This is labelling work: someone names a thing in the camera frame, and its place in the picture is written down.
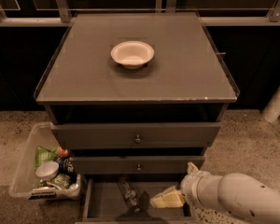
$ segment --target gray tabletop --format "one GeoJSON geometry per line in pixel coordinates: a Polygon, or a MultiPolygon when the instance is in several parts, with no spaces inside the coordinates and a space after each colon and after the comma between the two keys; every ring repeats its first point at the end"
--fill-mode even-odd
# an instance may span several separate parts
{"type": "Polygon", "coordinates": [[[40,104],[228,103],[236,94],[194,13],[80,14],[36,100],[40,104]],[[129,70],[110,56],[123,41],[155,56],[129,70]]]}

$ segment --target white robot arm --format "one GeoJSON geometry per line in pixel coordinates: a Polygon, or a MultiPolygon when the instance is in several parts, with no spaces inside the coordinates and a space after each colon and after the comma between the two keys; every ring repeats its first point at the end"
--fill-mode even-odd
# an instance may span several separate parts
{"type": "Polygon", "coordinates": [[[189,205],[214,209],[252,223],[280,224],[280,193],[249,175],[211,175],[192,163],[189,167],[176,195],[177,199],[183,199],[178,202],[180,205],[186,201],[189,205]]]}

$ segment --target white pipe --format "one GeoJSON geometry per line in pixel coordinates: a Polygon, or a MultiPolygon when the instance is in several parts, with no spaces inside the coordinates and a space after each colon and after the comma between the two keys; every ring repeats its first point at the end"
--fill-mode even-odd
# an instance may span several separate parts
{"type": "Polygon", "coordinates": [[[280,87],[277,92],[262,111],[262,116],[268,122],[274,122],[280,116],[280,87]]]}

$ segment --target black wall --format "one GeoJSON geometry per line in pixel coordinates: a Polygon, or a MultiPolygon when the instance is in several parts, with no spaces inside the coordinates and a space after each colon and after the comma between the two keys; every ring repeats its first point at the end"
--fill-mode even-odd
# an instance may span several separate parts
{"type": "Polygon", "coordinates": [[[33,94],[65,30],[0,27],[0,109],[42,109],[33,94]]]}
{"type": "Polygon", "coordinates": [[[208,27],[241,94],[233,108],[262,109],[280,85],[280,27],[208,27]]]}

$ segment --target cabinet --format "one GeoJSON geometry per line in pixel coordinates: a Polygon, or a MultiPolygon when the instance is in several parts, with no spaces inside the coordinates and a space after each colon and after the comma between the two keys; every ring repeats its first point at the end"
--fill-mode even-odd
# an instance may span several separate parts
{"type": "Polygon", "coordinates": [[[121,174],[165,188],[160,182],[178,185],[189,161],[203,164],[238,95],[215,50],[194,13],[77,16],[35,98],[89,189],[102,192],[121,174]],[[127,40],[152,46],[153,60],[136,70],[114,63],[110,51],[127,40]]]}

